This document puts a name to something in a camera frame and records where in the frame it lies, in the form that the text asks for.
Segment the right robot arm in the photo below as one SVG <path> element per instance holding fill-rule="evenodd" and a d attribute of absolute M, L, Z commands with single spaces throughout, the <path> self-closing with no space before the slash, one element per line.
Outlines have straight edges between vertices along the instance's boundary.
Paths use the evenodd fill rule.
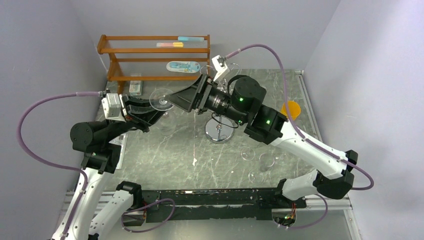
<path fill-rule="evenodd" d="M 210 110 L 239 125 L 251 139 L 288 151 L 308 162 L 314 170 L 293 179 L 285 179 L 276 189 L 275 202 L 288 207 L 301 197 L 321 194 L 342 199 L 353 188 L 353 166 L 358 154 L 336 150 L 307 133 L 295 129 L 292 122 L 278 110 L 263 104 L 266 89 L 247 75 L 237 75 L 232 93 L 218 89 L 209 77 L 201 75 L 191 86 L 170 93 L 165 100 L 180 109 L 199 114 Z"/>

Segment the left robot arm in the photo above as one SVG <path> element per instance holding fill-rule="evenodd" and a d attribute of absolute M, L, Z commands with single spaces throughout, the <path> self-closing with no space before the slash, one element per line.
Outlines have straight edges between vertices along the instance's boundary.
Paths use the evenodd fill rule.
<path fill-rule="evenodd" d="M 103 121 L 76 123 L 70 130 L 72 148 L 83 153 L 74 196 L 53 240 L 99 240 L 105 237 L 125 213 L 145 209 L 140 184 L 118 184 L 112 200 L 95 213 L 104 188 L 115 173 L 122 147 L 111 141 L 133 129 L 146 133 L 164 111 L 150 100 L 118 93 L 102 93 Z"/>

